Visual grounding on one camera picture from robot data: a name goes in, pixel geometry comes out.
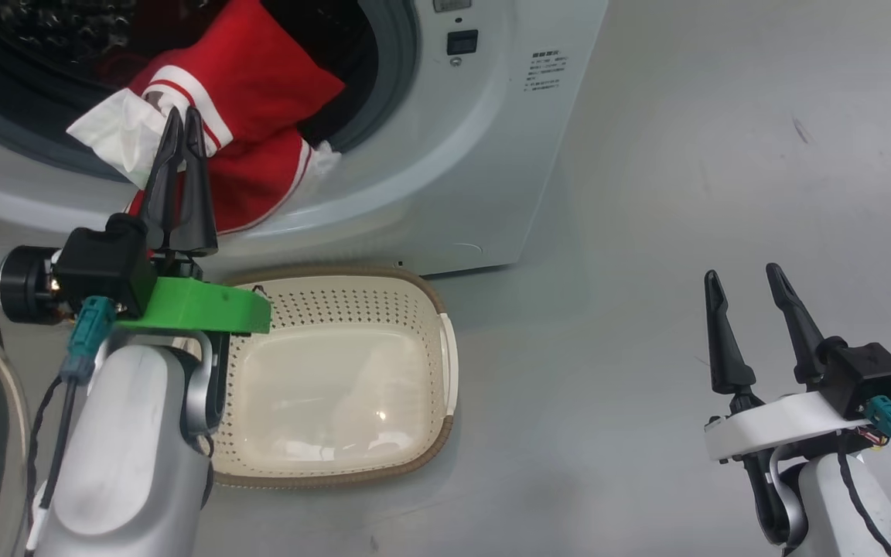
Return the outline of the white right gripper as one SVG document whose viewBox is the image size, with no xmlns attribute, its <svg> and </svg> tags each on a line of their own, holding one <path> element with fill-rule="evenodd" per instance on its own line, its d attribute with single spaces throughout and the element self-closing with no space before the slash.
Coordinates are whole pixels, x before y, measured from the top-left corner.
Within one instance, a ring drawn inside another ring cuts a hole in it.
<svg viewBox="0 0 891 557">
<path fill-rule="evenodd" d="M 820 384 L 816 350 L 824 336 L 777 263 L 765 268 L 790 335 L 799 384 Z M 719 395 L 749 394 L 747 366 L 727 317 L 718 272 L 705 275 L 708 366 Z M 705 426 L 708 457 L 745 467 L 758 523 L 768 542 L 891 542 L 891 501 L 866 459 L 887 447 L 866 421 L 846 421 L 819 394 L 776 402 Z"/>
</svg>

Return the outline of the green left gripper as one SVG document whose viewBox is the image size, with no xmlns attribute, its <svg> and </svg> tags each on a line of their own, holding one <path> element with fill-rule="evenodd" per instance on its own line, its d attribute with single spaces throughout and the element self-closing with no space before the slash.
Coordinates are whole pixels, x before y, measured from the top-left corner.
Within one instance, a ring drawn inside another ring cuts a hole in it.
<svg viewBox="0 0 891 557">
<path fill-rule="evenodd" d="M 177 217 L 178 166 L 183 161 Z M 148 229 L 151 251 L 169 249 L 176 228 L 177 251 L 192 257 L 217 253 L 204 124 L 196 107 L 186 109 L 184 124 L 179 110 L 171 109 L 139 219 Z M 74 321 L 60 371 L 70 383 L 87 383 L 114 328 L 197 340 L 200 366 L 188 380 L 183 412 L 190 431 L 218 426 L 225 406 L 220 374 L 230 336 L 270 329 L 268 300 L 250 290 L 159 276 L 148 251 L 139 246 L 17 247 L 0 267 L 0 303 L 13 322 Z"/>
</svg>

